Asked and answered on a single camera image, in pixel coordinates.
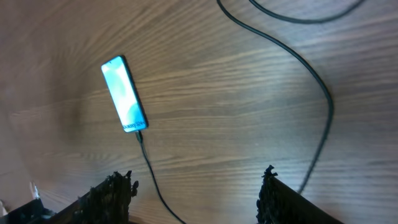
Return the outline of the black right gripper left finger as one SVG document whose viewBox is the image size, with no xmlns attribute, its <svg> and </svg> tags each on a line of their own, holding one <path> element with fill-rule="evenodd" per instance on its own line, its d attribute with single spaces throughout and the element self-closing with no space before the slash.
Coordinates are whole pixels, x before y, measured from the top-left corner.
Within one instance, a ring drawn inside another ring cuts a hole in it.
<svg viewBox="0 0 398 224">
<path fill-rule="evenodd" d="M 137 195 L 139 182 L 131 180 L 131 171 L 114 172 L 84 196 L 58 212 L 47 223 L 128 224 L 129 205 Z"/>
</svg>

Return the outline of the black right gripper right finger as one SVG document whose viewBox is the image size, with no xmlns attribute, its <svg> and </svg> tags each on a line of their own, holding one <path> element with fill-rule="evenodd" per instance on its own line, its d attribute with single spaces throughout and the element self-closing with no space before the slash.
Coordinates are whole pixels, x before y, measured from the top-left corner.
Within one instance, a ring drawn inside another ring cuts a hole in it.
<svg viewBox="0 0 398 224">
<path fill-rule="evenodd" d="M 260 224 L 343 224 L 276 178 L 273 166 L 262 176 L 257 206 Z"/>
</svg>

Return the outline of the Samsung Galaxy smartphone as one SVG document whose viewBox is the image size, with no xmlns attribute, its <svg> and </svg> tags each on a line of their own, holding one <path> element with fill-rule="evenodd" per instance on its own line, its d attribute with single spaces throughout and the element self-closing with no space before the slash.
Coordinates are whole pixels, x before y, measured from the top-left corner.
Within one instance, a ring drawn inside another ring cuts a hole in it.
<svg viewBox="0 0 398 224">
<path fill-rule="evenodd" d="M 121 126 L 126 133 L 148 128 L 136 87 L 123 55 L 118 55 L 101 66 L 109 93 Z"/>
</svg>

